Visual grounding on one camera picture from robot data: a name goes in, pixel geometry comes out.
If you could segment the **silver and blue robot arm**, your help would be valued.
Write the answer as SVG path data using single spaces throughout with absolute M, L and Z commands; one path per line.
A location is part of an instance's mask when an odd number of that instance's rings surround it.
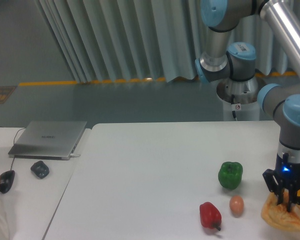
M 195 61 L 203 82 L 226 78 L 246 82 L 253 78 L 252 50 L 236 44 L 227 47 L 231 30 L 242 18 L 253 15 L 267 22 L 300 77 L 300 22 L 285 0 L 203 0 L 200 12 L 209 28 L 205 51 Z M 278 204 L 288 192 L 286 209 L 290 212 L 293 205 L 300 205 L 300 84 L 265 85 L 257 102 L 280 126 L 275 169 L 267 169 L 263 178 Z

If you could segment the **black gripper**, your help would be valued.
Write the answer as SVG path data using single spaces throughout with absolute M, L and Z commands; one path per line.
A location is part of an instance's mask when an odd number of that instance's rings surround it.
M 288 190 L 287 211 L 292 211 L 292 205 L 300 205 L 300 163 L 288 162 L 287 158 L 276 156 L 275 169 L 267 169 L 262 174 L 268 190 L 277 196 L 277 205 L 284 201 L 284 191 Z

